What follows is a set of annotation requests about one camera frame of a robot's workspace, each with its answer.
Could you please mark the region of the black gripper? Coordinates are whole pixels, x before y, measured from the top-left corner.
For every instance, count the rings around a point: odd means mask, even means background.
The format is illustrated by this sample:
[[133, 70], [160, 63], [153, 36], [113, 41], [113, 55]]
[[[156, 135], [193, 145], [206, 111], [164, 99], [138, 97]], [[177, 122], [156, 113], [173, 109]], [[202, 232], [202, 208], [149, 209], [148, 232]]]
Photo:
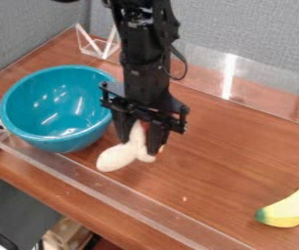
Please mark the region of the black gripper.
[[169, 93], [170, 60], [145, 64], [121, 62], [124, 81], [102, 81], [101, 105], [110, 109], [117, 137], [129, 141], [137, 119], [149, 123], [148, 153], [157, 155], [166, 144], [169, 131], [182, 134], [186, 130], [189, 107]]

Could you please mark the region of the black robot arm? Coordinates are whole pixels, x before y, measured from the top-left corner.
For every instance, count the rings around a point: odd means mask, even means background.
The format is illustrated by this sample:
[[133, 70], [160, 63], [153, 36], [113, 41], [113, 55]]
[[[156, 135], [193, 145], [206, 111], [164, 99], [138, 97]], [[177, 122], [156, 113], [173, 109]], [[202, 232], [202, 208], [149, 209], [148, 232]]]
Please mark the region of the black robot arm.
[[134, 123], [148, 123], [146, 149], [156, 155], [169, 133], [186, 131], [189, 107], [169, 93], [170, 58], [180, 52], [180, 22], [170, 0], [101, 0], [110, 10], [121, 39], [124, 81], [99, 83], [101, 105], [111, 112], [120, 141], [126, 143]]

